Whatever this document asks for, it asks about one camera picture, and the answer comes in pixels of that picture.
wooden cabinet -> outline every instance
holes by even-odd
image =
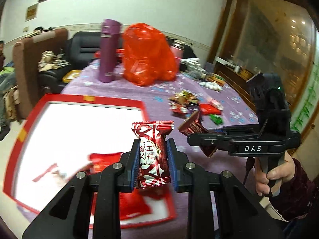
[[[248,80],[247,77],[236,73],[233,69],[228,68],[219,62],[216,62],[214,72],[223,77],[229,86],[232,87],[243,101],[255,112],[256,108],[251,102],[249,89],[246,84],[246,81]]]

candy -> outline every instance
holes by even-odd
[[[220,86],[224,86],[224,84],[226,83],[225,79],[223,77],[221,77],[220,75],[217,75],[215,73],[210,73],[208,74],[205,79],[209,82],[216,82],[218,83]]]
[[[219,109],[220,111],[224,110],[223,105],[221,105],[221,103],[219,101],[215,100],[215,99],[210,98],[210,99],[207,100],[207,102],[210,105],[214,106],[215,108]]]
[[[209,117],[216,125],[221,125],[223,123],[223,119],[217,115],[209,114]]]
[[[195,104],[198,103],[197,95],[186,90],[181,90],[178,93],[175,93],[175,95],[170,97],[169,100],[176,102],[180,105],[187,105],[189,103],[195,103]]]
[[[204,86],[211,90],[218,91],[218,92],[223,90],[223,88],[220,85],[218,85],[216,82],[200,82],[199,85]]]
[[[169,109],[176,114],[185,115],[188,113],[188,109],[186,107],[184,107],[181,104],[174,103],[174,102],[169,103]]]
[[[141,139],[137,188],[170,183],[165,136],[173,129],[173,121],[133,123],[132,130]]]
[[[193,133],[209,133],[208,130],[202,126],[199,111],[195,111],[187,118],[184,123],[179,126],[178,130],[185,136]],[[211,157],[216,151],[216,146],[200,146],[200,149],[207,157]]]
[[[203,115],[209,115],[209,114],[221,115],[221,111],[210,104],[200,104],[199,106]]]

pink thermos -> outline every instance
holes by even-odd
[[[104,20],[101,31],[101,58],[98,79],[101,82],[114,80],[113,70],[116,66],[116,50],[120,38],[121,24],[115,20]]]

finger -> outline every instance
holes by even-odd
[[[290,163],[285,162],[281,164],[280,166],[277,166],[276,168],[272,169],[270,172],[267,173],[267,178],[270,180],[278,180],[284,177],[287,177],[290,175],[291,168]]]
[[[258,193],[259,196],[261,196],[260,193],[267,195],[270,192],[270,188],[267,184],[257,182],[256,183],[256,192]]]
[[[266,174],[261,170],[260,161],[258,158],[256,158],[255,160],[255,179],[257,182],[261,182],[264,184],[269,183]]]

jeans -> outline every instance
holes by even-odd
[[[7,91],[16,86],[16,74],[15,72],[3,73],[0,75],[0,126],[7,126],[9,122],[5,118],[5,106],[4,106],[4,91]]]

